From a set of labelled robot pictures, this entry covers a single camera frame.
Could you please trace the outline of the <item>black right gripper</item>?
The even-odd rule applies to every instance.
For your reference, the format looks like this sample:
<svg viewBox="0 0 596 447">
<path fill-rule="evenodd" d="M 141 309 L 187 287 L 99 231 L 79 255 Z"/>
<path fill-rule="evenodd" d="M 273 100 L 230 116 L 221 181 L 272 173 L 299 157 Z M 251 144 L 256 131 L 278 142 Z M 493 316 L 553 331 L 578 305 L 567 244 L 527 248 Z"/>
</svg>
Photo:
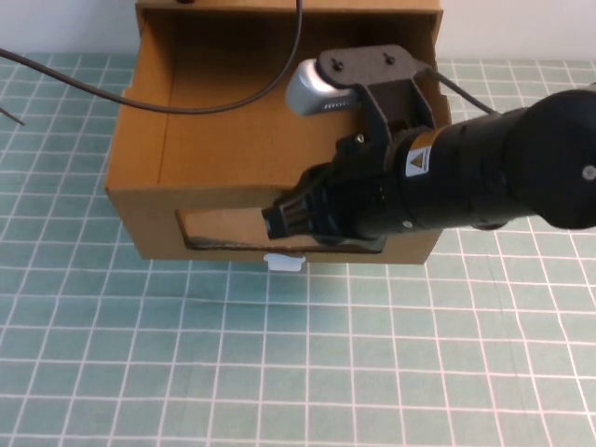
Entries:
<svg viewBox="0 0 596 447">
<path fill-rule="evenodd" d="M 344 138 L 332 161 L 307 169 L 297 187 L 262 211 L 267 236 L 316 241 L 369 241 L 405 231 L 411 220 L 401 191 L 400 148 Z"/>
</svg>

